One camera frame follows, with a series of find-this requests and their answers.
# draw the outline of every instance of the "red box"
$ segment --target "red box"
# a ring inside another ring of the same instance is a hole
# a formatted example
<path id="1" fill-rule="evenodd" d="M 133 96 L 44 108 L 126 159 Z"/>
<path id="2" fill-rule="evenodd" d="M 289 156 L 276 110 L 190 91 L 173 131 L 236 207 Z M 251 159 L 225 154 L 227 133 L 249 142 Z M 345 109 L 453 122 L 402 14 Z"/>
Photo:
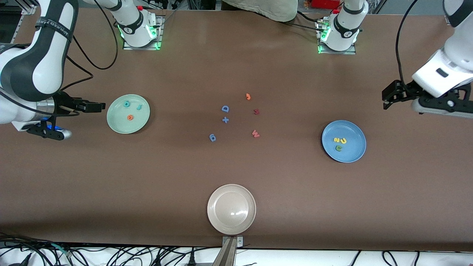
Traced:
<path id="1" fill-rule="evenodd" d="M 315 9 L 337 9 L 340 0 L 312 0 L 311 6 Z"/>

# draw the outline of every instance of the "white cloth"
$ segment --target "white cloth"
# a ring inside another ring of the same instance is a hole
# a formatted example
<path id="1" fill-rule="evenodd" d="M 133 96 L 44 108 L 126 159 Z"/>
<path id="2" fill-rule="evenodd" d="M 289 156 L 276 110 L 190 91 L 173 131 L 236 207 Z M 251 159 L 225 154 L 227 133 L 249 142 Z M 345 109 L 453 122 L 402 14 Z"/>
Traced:
<path id="1" fill-rule="evenodd" d="M 224 0 L 239 9 L 256 12 L 275 21 L 290 21 L 296 17 L 298 0 Z"/>

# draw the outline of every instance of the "brown tabletop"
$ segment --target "brown tabletop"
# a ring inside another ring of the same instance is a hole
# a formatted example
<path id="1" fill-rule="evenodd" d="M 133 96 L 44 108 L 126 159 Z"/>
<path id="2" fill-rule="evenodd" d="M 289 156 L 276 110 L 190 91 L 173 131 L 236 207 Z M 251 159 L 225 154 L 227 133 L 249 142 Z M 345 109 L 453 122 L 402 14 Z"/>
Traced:
<path id="1" fill-rule="evenodd" d="M 113 132 L 106 112 L 59 118 L 73 131 L 62 142 L 0 127 L 0 228 L 54 241 L 216 246 L 207 201 L 235 183 L 256 200 L 243 233 L 251 247 L 472 251 L 472 121 L 419 115 L 410 103 L 382 108 L 381 91 L 398 78 L 400 19 L 368 16 L 357 55 L 342 56 L 317 54 L 310 30 L 250 12 L 177 11 L 162 50 L 120 50 L 113 68 L 67 90 L 108 105 L 142 95 L 151 117 L 138 133 Z M 31 40 L 34 23 L 25 18 L 16 42 Z M 452 32 L 442 17 L 407 19 L 408 81 Z M 75 35 L 97 64 L 113 59 L 99 10 L 80 10 Z M 92 70 L 75 44 L 69 55 Z M 86 77 L 66 66 L 64 84 Z M 339 119 L 366 136 L 355 163 L 321 146 Z"/>

